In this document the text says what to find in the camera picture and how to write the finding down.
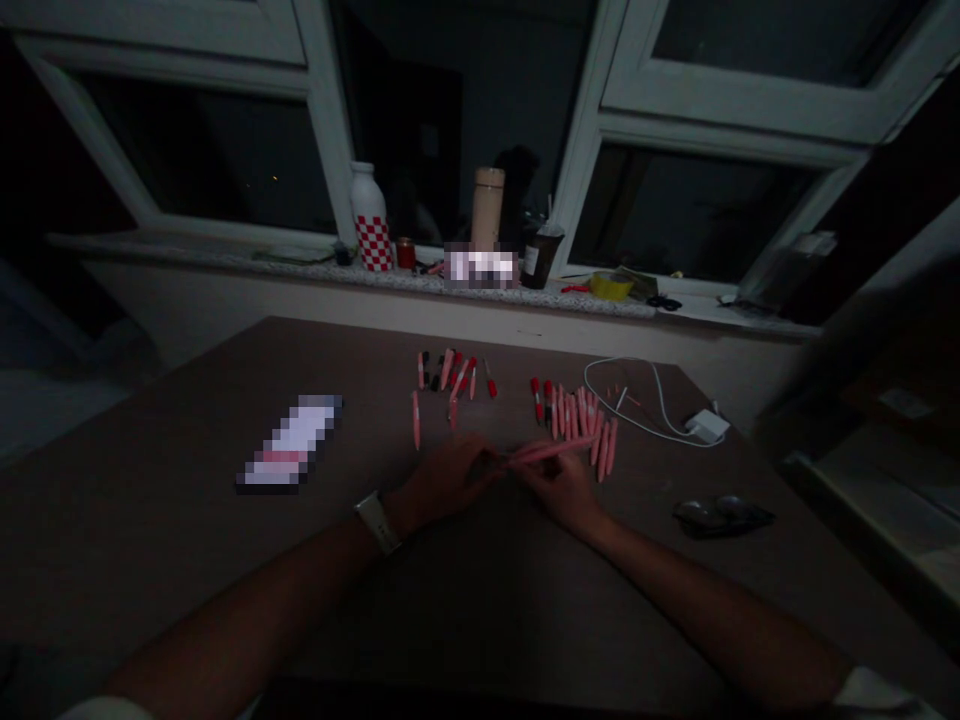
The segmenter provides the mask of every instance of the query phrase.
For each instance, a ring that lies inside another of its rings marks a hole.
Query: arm
[[[579,459],[519,466],[550,515],[604,555],[721,673],[770,712],[830,703],[853,663],[826,640],[727,580],[608,515]]]
[[[467,473],[487,451],[479,436],[455,438],[384,498],[401,540],[480,496],[495,476],[468,482]],[[317,533],[138,650],[104,694],[132,700],[158,719],[236,717],[380,555],[355,516]]]

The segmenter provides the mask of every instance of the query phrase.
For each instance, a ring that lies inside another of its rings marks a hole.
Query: window sill
[[[48,242],[57,247],[85,255],[130,260],[148,260],[190,267],[270,275],[298,280],[319,281],[370,287],[380,290],[426,293],[443,297],[501,302],[510,305],[587,313],[638,320],[693,322],[696,324],[732,326],[740,330],[765,334],[808,338],[820,334],[819,328],[796,325],[786,320],[756,319],[731,308],[716,307],[716,300],[694,295],[674,297],[684,305],[674,313],[658,311],[644,303],[627,299],[621,303],[600,300],[587,293],[561,293],[566,283],[551,281],[543,290],[471,290],[448,288],[432,275],[413,275],[407,270],[383,273],[369,272],[354,261],[350,267],[339,267],[332,261],[322,265],[292,265],[254,260],[251,256],[268,246],[251,243],[201,238],[183,234],[136,230],[108,235],[50,234]]]

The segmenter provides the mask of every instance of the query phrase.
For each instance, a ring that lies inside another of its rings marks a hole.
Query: yellow tape roll
[[[594,273],[590,278],[590,292],[601,300],[621,302],[633,288],[633,280],[617,273]]]

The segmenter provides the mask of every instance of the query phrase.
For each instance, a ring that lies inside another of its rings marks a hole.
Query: white watch strap
[[[380,545],[384,555],[389,555],[400,547],[400,538],[390,527],[387,514],[383,511],[383,505],[380,503],[380,493],[373,493],[365,497],[354,505],[353,509],[357,511],[357,515],[363,520],[364,525],[370,528],[370,532],[377,539],[377,544]]]

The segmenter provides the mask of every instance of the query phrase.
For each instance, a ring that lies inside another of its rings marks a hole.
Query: brown table
[[[534,374],[581,383],[583,355],[268,319],[0,475],[0,639],[126,653],[416,465],[415,356],[489,358],[500,396],[465,402],[464,429],[500,447],[542,436]],[[659,366],[679,421],[706,398]],[[657,413],[650,368],[598,368]],[[485,390],[478,378],[478,392]],[[234,478],[299,394],[340,394],[341,425],[299,495],[237,496]],[[448,434],[421,401],[425,448]],[[737,539],[695,542],[670,511],[735,492],[776,513]],[[621,431],[598,487],[631,525],[745,583],[876,670],[960,713],[960,673],[736,432],[720,447]],[[687,713],[724,686],[621,575],[504,481],[370,572],[291,672],[593,708]]]

